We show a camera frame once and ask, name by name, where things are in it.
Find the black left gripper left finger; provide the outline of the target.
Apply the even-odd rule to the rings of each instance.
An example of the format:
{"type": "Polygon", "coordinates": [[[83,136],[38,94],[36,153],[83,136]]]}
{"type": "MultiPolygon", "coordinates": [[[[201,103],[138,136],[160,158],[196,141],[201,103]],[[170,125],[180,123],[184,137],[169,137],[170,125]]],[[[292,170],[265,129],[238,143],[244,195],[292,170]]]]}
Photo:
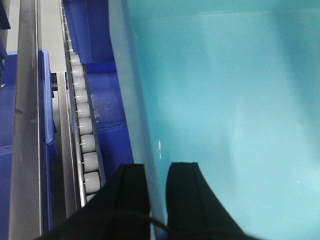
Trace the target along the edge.
{"type": "Polygon", "coordinates": [[[149,193],[142,164],[121,164],[89,202],[42,240],[148,240],[149,193]]]}

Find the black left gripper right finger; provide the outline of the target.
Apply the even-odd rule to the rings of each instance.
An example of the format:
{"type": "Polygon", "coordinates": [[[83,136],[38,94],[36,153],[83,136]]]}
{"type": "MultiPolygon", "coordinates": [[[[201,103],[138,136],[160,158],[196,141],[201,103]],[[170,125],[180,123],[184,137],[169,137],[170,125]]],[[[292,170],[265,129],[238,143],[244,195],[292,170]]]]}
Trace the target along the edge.
{"type": "Polygon", "coordinates": [[[196,162],[174,162],[166,180],[170,240],[250,240],[206,182],[196,162]]]}

